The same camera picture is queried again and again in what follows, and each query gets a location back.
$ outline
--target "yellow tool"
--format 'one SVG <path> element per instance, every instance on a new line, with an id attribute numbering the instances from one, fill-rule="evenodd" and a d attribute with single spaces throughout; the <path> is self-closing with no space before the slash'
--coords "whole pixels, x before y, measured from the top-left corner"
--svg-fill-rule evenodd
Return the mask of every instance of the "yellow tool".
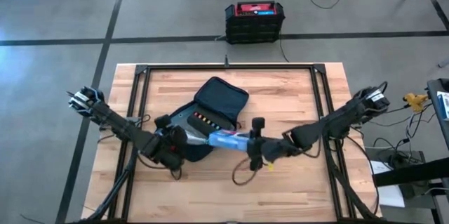
<path id="1" fill-rule="evenodd" d="M 421 112 L 424 102 L 428 101 L 428 99 L 429 96 L 427 95 L 415 95 L 414 93 L 409 93 L 403 97 L 403 100 L 412 107 L 414 112 Z"/>

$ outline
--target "white paper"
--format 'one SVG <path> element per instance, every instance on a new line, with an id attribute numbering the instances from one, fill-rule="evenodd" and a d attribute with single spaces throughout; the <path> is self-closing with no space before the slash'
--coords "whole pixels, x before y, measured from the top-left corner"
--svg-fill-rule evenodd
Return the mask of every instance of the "white paper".
<path id="1" fill-rule="evenodd" d="M 382 162 L 371 161 L 373 165 L 374 174 L 390 171 Z M 404 198 L 402 197 L 401 189 L 398 185 L 388 185 L 378 188 L 379 190 L 379 204 L 384 206 L 406 207 Z"/>

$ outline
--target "butcher block tabletop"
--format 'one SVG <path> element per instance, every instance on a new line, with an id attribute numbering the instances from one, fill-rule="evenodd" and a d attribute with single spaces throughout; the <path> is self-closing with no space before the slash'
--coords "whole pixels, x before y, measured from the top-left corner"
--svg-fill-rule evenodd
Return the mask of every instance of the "butcher block tabletop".
<path id="1" fill-rule="evenodd" d="M 343 64 L 332 62 L 325 65 L 332 101 L 337 109 L 351 98 Z M 107 99 L 111 109 L 122 116 L 128 109 L 135 66 L 117 65 Z M 250 130 L 253 117 L 264 117 L 262 135 L 280 138 L 282 132 L 318 119 L 309 70 L 151 70 L 145 114 L 151 115 L 152 119 L 143 124 L 143 129 L 153 131 L 154 118 L 170 114 L 192 101 L 194 94 L 211 77 L 220 77 L 250 94 L 238 118 L 242 131 Z M 320 76 L 318 81 L 327 114 Z M 135 116 L 142 83 L 143 77 L 135 103 Z M 363 146 L 357 132 L 351 131 L 350 135 Z M 92 209 L 96 209 L 110 191 L 120 144 L 116 138 L 98 144 L 82 218 L 91 215 Z M 309 153 L 315 154 L 318 148 L 319 144 L 315 143 Z M 368 162 L 353 142 L 346 140 L 343 149 L 351 186 L 373 210 L 376 192 Z M 249 184 L 237 186 L 231 180 L 232 170 L 245 157 L 247 155 L 243 152 L 215 148 L 199 162 L 186 161 L 180 180 L 173 180 L 167 170 L 149 169 L 138 162 L 128 222 L 336 220 L 323 151 L 316 159 L 300 155 L 276 160 L 272 171 L 264 166 Z M 246 165 L 237 171 L 236 179 L 243 181 L 249 176 Z M 125 188 L 123 186 L 119 195 L 116 216 L 121 214 Z M 348 216 L 342 190 L 340 200 L 344 216 Z"/>

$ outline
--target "concrete floor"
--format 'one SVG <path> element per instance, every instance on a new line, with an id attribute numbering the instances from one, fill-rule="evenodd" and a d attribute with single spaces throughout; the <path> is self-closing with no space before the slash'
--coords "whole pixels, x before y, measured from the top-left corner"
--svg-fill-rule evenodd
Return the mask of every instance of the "concrete floor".
<path id="1" fill-rule="evenodd" d="M 104 39 L 116 0 L 0 0 L 0 216 L 2 223 L 29 223 L 20 214 L 54 223 L 81 119 L 67 107 L 65 91 L 90 85 L 102 44 L 4 46 L 5 40 Z M 221 35 L 224 8 L 256 0 L 123 0 L 113 33 L 123 37 Z M 308 0 L 283 4 L 283 34 L 443 31 L 430 0 L 341 0 L 322 10 Z M 330 4 L 334 0 L 316 0 Z M 449 0 L 437 0 L 446 15 Z M 291 62 L 343 62 L 352 92 L 387 80 L 392 105 L 408 92 L 423 93 L 426 81 L 447 77 L 449 36 L 282 41 Z M 230 46 L 223 41 L 112 44 L 100 88 L 109 93 L 120 62 L 282 62 L 279 43 Z M 376 119 L 398 121 L 408 112 Z M 404 125 L 366 125 L 365 144 L 377 137 L 395 143 Z M 90 127 L 67 221 L 79 219 L 96 150 Z M 427 160 L 448 156 L 437 120 L 421 125 L 413 149 Z M 439 200 L 449 217 L 449 206 Z M 432 223 L 428 210 L 382 207 L 389 220 Z"/>

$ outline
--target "black equipment box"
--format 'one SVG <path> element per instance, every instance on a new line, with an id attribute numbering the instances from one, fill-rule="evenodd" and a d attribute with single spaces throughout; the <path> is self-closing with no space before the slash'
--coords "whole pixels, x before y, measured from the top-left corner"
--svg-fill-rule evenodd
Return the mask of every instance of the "black equipment box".
<path id="1" fill-rule="evenodd" d="M 274 1 L 241 2 L 226 13 L 226 40 L 229 44 L 275 42 L 282 28 L 283 7 Z"/>

